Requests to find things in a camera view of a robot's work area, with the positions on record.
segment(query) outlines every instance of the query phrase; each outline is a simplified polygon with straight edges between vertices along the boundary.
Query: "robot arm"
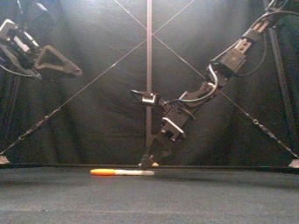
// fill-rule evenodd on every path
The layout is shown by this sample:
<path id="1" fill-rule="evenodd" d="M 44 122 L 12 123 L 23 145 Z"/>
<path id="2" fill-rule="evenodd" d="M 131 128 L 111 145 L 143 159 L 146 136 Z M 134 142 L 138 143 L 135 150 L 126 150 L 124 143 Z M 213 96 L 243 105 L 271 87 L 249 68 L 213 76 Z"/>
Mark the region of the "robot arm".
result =
<path id="1" fill-rule="evenodd" d="M 78 66 L 50 45 L 40 47 L 24 28 L 7 19 L 0 27 L 0 49 L 27 77 L 43 79 L 36 70 L 51 69 L 60 77 L 82 75 Z"/>
<path id="2" fill-rule="evenodd" d="M 152 143 L 152 147 L 146 150 L 142 159 L 142 169 L 146 170 L 154 162 L 162 157 L 171 154 L 171 147 L 167 142 L 179 141 L 186 138 L 183 125 L 194 119 L 194 114 L 201 105 L 207 102 L 226 86 L 230 78 L 237 74 L 247 60 L 249 51 L 262 38 L 262 33 L 271 27 L 282 15 L 291 12 L 282 11 L 286 1 L 273 1 L 269 5 L 269 12 L 257 20 L 250 29 L 233 45 L 209 65 L 207 81 L 202 84 L 201 89 L 194 93 L 184 92 L 182 97 L 172 101 L 166 101 L 159 94 L 131 91 L 138 101 L 152 107 L 163 109 L 163 125 L 160 131 L 154 136 L 160 146 Z"/>

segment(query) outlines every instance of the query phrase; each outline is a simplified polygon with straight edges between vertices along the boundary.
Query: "metal rod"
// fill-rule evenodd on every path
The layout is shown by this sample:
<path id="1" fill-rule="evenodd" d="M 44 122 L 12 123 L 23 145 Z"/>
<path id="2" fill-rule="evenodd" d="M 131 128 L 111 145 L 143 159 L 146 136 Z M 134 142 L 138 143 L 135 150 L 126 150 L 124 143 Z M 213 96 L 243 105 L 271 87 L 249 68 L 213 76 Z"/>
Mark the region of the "metal rod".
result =
<path id="1" fill-rule="evenodd" d="M 146 91 L 152 92 L 152 57 L 154 57 L 154 46 L 152 46 L 152 0 L 147 0 L 147 79 L 146 79 Z M 146 148 L 148 149 L 152 145 L 152 108 L 146 108 Z"/>

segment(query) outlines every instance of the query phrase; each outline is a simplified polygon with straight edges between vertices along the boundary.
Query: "cable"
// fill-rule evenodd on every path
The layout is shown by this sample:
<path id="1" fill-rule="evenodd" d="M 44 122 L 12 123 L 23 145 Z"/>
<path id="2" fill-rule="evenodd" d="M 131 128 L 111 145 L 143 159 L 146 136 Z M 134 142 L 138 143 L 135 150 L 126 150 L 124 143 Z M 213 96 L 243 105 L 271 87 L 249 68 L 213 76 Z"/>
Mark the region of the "cable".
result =
<path id="1" fill-rule="evenodd" d="M 261 20 L 263 20 L 265 18 L 269 18 L 270 16 L 273 16 L 273 15 L 275 15 L 275 14 L 286 14 L 286 15 L 294 15 L 294 16 L 298 16 L 298 17 L 299 17 L 299 13 L 293 12 L 293 11 L 290 11 L 290 10 L 274 11 L 274 12 L 270 12 L 270 13 L 265 14 L 265 15 L 257 20 L 257 22 L 251 25 L 250 28 L 254 28 L 255 25 L 261 22 Z"/>
<path id="2" fill-rule="evenodd" d="M 16 75 L 20 75 L 23 77 L 34 77 L 32 75 L 30 74 L 24 74 L 24 73 L 16 73 L 15 71 L 10 70 L 8 68 L 6 68 L 4 66 L 0 65 L 0 67 L 10 73 L 10 74 L 16 74 Z"/>
<path id="3" fill-rule="evenodd" d="M 209 66 L 209 69 L 210 69 L 210 72 L 211 72 L 211 75 L 214 78 L 213 90 L 202 98 L 198 98 L 195 100 L 175 99 L 172 101 L 168 101 L 167 104 L 172 104 L 174 102 L 201 102 L 213 96 L 213 94 L 215 93 L 215 91 L 218 90 L 218 87 L 219 87 L 219 77 L 211 67 L 211 64 Z"/>
<path id="4" fill-rule="evenodd" d="M 266 57 L 267 57 L 267 37 L 266 37 L 266 33 L 265 33 L 265 52 L 263 52 L 263 57 L 262 57 L 262 59 L 261 59 L 258 65 L 257 65 L 255 69 L 254 69 L 251 72 L 249 72 L 249 73 L 243 73 L 243 74 L 237 74 L 237 73 L 235 73 L 235 75 L 237 75 L 238 77 L 246 77 L 246 76 L 250 76 L 250 75 L 251 75 L 251 74 L 261 68 L 261 66 L 262 66 L 262 64 L 263 64 L 263 62 L 265 62 L 265 60 L 266 60 Z"/>

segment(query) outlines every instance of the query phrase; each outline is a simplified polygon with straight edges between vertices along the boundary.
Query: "vertical pole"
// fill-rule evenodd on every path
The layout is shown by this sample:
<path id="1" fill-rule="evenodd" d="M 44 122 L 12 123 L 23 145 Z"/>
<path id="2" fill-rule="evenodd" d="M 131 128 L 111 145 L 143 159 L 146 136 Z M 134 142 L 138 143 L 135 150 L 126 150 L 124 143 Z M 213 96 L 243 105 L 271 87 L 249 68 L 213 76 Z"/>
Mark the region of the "vertical pole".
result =
<path id="1" fill-rule="evenodd" d="M 152 0 L 147 0 L 147 80 L 146 91 L 152 92 Z M 146 148 L 152 144 L 152 108 L 146 107 Z"/>
<path id="2" fill-rule="evenodd" d="M 269 6 L 269 0 L 265 0 L 265 7 Z M 281 91 L 282 91 L 282 97 L 285 102 L 285 114 L 286 114 L 286 122 L 287 122 L 287 129 L 289 129 L 289 137 L 290 137 L 290 146 L 293 150 L 299 149 L 299 136 L 295 129 L 295 116 L 290 101 L 290 90 L 287 86 L 287 80 L 286 80 L 286 73 L 285 73 L 285 64 L 282 60 L 282 53 L 279 49 L 278 44 L 278 37 L 277 37 L 277 31 L 274 28 L 269 29 L 271 44 L 273 44 L 273 51 L 274 51 L 274 57 L 275 57 L 275 69 L 277 69 L 277 75 L 281 85 Z"/>

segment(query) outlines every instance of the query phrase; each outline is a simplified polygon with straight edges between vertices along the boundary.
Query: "black backdrop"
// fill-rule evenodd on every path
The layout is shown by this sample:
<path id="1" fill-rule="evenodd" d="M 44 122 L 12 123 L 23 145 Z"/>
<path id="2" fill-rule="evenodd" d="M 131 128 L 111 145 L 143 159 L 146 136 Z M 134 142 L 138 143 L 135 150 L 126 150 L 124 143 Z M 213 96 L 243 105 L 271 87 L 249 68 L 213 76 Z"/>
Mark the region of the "black backdrop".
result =
<path id="1" fill-rule="evenodd" d="M 55 82 L 20 79 L 11 126 L 2 128 L 3 147 L 98 79 L 6 155 L 12 162 L 136 165 L 146 150 L 146 108 L 134 100 L 130 90 L 146 90 L 146 42 L 135 49 L 146 40 L 146 29 L 122 6 L 146 26 L 146 0 L 42 2 L 58 24 L 47 35 L 35 38 L 42 45 L 58 48 L 84 74 L 78 79 Z M 210 60 L 265 14 L 265 7 L 259 0 L 195 0 L 174 17 L 190 2 L 154 1 L 154 32 L 172 18 L 155 35 L 203 73 Z M 2 22 L 6 18 L 15 19 L 15 3 L 0 3 Z M 290 54 L 293 40 L 287 32 L 298 30 L 285 24 L 281 33 L 285 38 L 279 38 L 287 64 L 298 56 L 298 47 Z M 223 92 L 290 145 L 277 65 L 267 43 L 261 69 L 245 78 L 233 78 Z M 263 48 L 261 41 L 242 73 L 261 61 Z M 14 81 L 11 74 L 2 74 L 2 120 L 7 118 Z M 203 78 L 154 38 L 154 91 L 164 99 L 174 99 L 186 90 L 195 91 L 202 82 Z M 293 90 L 295 107 L 295 87 Z M 160 118 L 162 112 L 154 110 L 154 132 L 159 130 Z M 187 139 L 174 146 L 172 155 L 162 161 L 164 165 L 289 165 L 291 162 L 290 153 L 221 95 L 202 106 L 196 121 L 188 122 L 184 130 Z"/>

